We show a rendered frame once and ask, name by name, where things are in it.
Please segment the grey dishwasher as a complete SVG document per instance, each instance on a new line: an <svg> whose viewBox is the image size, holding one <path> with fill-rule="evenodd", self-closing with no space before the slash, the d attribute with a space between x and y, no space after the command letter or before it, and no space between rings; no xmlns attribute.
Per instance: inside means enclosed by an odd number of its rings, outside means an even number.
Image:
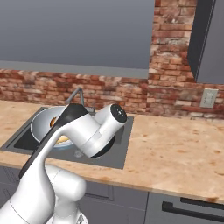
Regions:
<svg viewBox="0 0 224 224"><path fill-rule="evenodd" d="M162 203L164 201L171 202L176 208L224 216L223 204L150 192L145 224L224 224L223 222L164 212L162 210Z"/></svg>

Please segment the grey metal tap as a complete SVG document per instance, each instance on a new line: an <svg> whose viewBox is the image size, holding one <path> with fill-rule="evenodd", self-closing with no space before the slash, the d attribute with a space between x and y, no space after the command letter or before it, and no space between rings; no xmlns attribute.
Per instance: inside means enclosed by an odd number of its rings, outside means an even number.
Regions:
<svg viewBox="0 0 224 224"><path fill-rule="evenodd" d="M70 96L67 98L66 100L66 104L69 104L72 99L77 95L79 94L80 95L80 104L81 105L84 105L84 95L83 95L83 90L81 87L77 87L71 94ZM89 112L89 113L94 113L95 112L95 108L94 107L86 107L86 110Z"/></svg>

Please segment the grey cupboard door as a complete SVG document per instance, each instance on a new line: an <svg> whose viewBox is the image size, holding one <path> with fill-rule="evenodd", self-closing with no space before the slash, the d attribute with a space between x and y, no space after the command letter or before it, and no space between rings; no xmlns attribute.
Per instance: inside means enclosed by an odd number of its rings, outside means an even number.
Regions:
<svg viewBox="0 0 224 224"><path fill-rule="evenodd" d="M20 170L0 165L0 201L10 200L13 206L28 207L32 203L32 185L35 176L27 171L22 178Z"/></svg>
<svg viewBox="0 0 224 224"><path fill-rule="evenodd" d="M144 210L94 199L82 199L79 205L89 224L144 224Z"/></svg>

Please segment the orange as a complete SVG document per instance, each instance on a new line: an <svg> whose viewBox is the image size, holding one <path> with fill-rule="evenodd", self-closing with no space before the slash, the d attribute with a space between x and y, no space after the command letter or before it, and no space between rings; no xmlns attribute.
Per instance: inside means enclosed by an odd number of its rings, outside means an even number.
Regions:
<svg viewBox="0 0 224 224"><path fill-rule="evenodd" d="M50 121L50 124L49 124L50 125L50 128L56 123L57 119L58 119L57 116L55 116L55 117L52 118L52 120Z"/></svg>

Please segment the grey wall socket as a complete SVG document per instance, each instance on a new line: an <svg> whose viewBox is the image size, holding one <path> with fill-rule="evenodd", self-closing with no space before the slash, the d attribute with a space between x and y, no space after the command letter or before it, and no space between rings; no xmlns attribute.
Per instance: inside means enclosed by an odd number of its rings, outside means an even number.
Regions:
<svg viewBox="0 0 224 224"><path fill-rule="evenodd" d="M200 106L211 109L214 106L217 94L217 89L205 88L201 97Z"/></svg>

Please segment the dark grey wall cupboard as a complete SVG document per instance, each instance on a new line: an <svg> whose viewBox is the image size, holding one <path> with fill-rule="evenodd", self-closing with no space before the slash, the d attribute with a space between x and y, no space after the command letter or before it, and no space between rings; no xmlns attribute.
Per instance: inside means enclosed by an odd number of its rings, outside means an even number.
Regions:
<svg viewBox="0 0 224 224"><path fill-rule="evenodd" d="M187 60L197 82L224 84L224 0L198 0Z"/></svg>

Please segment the dark grey sink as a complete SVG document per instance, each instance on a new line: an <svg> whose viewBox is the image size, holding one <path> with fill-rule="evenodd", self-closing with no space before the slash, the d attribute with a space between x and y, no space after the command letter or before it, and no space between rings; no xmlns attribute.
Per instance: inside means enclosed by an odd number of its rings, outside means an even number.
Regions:
<svg viewBox="0 0 224 224"><path fill-rule="evenodd" d="M38 142L32 136L31 123L35 115L45 110L46 107L40 107L1 147L2 151L10 151L15 153L27 154L30 156ZM115 141L110 150L99 158L88 158L85 155L76 157L77 147L75 145L69 146L67 149L55 147L48 154L49 158L60 159L65 161L78 162L89 165L99 165L104 167L111 167L122 169L126 154L128 151L130 133L132 124L134 122L133 116L128 116L126 124L120 128L115 134Z"/></svg>

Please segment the white bowl with blue rim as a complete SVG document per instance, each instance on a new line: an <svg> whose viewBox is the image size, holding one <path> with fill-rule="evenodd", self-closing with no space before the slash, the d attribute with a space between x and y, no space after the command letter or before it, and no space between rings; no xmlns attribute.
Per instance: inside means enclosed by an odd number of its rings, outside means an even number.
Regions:
<svg viewBox="0 0 224 224"><path fill-rule="evenodd" d="M40 142L50 130L51 120L57 117L64 108L65 106L45 108L34 116L31 122L31 133L38 142Z"/></svg>

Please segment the grey window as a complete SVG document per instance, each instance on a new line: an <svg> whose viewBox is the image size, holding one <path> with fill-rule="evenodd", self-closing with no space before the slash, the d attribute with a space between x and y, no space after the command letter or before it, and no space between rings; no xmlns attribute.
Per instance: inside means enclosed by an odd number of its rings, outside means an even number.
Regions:
<svg viewBox="0 0 224 224"><path fill-rule="evenodd" d="M146 78L155 0L0 0L0 67Z"/></svg>

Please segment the grey drawer front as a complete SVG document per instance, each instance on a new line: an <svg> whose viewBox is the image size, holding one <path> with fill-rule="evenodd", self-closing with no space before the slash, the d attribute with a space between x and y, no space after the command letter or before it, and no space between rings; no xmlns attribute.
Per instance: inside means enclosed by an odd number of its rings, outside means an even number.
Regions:
<svg viewBox="0 0 224 224"><path fill-rule="evenodd" d="M85 198L144 210L147 204L148 193L127 187L88 181Z"/></svg>

